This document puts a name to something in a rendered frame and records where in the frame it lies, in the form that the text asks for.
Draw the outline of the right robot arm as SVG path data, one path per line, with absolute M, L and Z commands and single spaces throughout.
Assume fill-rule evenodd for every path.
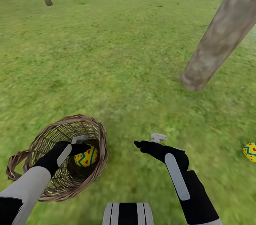
M 188 156 L 183 149 L 162 146 L 166 135 L 154 133 L 152 140 L 134 141 L 142 153 L 166 164 L 188 225 L 223 225 L 195 171 L 187 171 Z

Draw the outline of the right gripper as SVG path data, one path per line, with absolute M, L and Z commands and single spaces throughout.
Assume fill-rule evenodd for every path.
M 148 153 L 157 159 L 155 152 L 157 147 L 161 146 L 161 144 L 149 141 L 134 141 L 134 144 L 136 145 L 137 148 L 141 149 L 140 151 L 142 153 Z

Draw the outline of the robot trunk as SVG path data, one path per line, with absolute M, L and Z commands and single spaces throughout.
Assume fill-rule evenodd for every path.
M 148 203 L 108 203 L 102 225 L 154 225 Z

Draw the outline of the wicker basket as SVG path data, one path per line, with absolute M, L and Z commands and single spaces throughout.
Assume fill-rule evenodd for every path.
M 54 134 L 50 135 L 53 132 Z M 60 138 L 56 139 L 56 134 L 58 133 Z M 75 134 L 76 136 L 88 136 L 87 140 L 81 141 L 79 144 L 86 144 L 87 142 L 98 144 L 98 159 L 86 171 L 81 169 L 80 166 L 77 167 L 76 164 L 76 170 L 74 170 L 74 156 L 69 156 L 65 160 L 65 163 L 58 169 L 59 173 L 55 173 L 53 178 L 51 178 L 38 201 L 46 203 L 64 202 L 85 191 L 93 181 L 101 176 L 106 168 L 108 160 L 108 139 L 103 122 L 98 122 L 93 117 L 84 114 L 65 116 L 59 121 L 50 124 L 36 136 L 28 150 L 17 152 L 10 157 L 6 170 L 8 180 L 17 181 L 22 176 L 21 174 L 14 172 L 14 169 L 16 165 L 22 162 L 25 158 L 26 161 L 22 167 L 23 175 L 32 168 L 33 162 L 36 164 L 39 158 L 44 156 L 52 146 L 57 144 L 58 141 L 67 139 L 67 141 L 72 142 L 72 134 Z M 71 165 L 71 159 L 73 160 L 73 165 Z

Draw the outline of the easter egg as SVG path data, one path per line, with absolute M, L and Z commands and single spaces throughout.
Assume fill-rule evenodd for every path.
M 247 144 L 243 148 L 243 153 L 249 160 L 256 163 L 256 143 Z
M 81 168 L 86 168 L 94 164 L 96 160 L 98 159 L 98 153 L 97 147 L 94 146 L 91 143 L 86 143 L 86 145 L 90 145 L 91 149 L 87 150 L 87 152 L 80 153 L 74 156 L 74 160 L 76 165 Z

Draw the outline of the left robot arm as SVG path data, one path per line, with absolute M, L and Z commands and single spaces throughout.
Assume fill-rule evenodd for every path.
M 90 145 L 79 144 L 87 135 L 73 136 L 72 142 L 58 141 L 12 185 L 0 192 L 0 225 L 25 225 L 51 178 L 69 156 L 87 152 Z

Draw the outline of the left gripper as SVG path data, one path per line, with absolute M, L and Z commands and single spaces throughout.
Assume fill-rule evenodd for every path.
M 91 146 L 86 145 L 86 144 L 79 144 L 79 145 L 74 144 L 74 145 L 76 147 L 76 151 L 72 156 L 75 156 L 75 155 L 80 154 L 80 153 L 87 152 L 87 150 L 91 149 Z

